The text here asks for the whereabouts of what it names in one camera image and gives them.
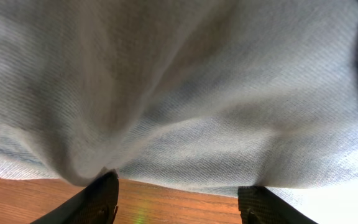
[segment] fabric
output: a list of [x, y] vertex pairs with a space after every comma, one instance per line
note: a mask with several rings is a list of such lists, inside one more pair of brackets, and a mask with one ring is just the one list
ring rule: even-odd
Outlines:
[[1, 0], [0, 177], [109, 169], [335, 220], [308, 198], [358, 189], [358, 1]]

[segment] wood grain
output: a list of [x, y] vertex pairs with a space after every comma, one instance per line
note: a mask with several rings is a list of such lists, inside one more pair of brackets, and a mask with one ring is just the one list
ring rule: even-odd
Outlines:
[[[61, 180], [0, 179], [0, 223], [30, 223], [78, 193]], [[116, 223], [241, 223], [236, 198], [120, 180]]]

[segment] black object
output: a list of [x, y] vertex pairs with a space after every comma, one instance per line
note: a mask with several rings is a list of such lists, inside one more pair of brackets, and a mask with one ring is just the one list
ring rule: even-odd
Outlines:
[[117, 213], [118, 178], [108, 172], [33, 224], [110, 224]]
[[265, 187], [239, 187], [243, 224], [316, 224]]

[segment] brown wooden floor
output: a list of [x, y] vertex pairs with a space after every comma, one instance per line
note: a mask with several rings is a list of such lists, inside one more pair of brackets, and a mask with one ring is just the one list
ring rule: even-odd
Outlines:
[[[0, 223], [29, 223], [82, 188], [61, 180], [0, 179]], [[237, 199], [120, 180], [116, 223], [241, 223]]]

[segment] cloth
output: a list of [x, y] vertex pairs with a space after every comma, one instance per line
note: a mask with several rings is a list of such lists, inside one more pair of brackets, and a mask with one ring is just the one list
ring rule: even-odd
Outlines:
[[109, 169], [358, 218], [358, 1], [0, 0], [0, 177]]

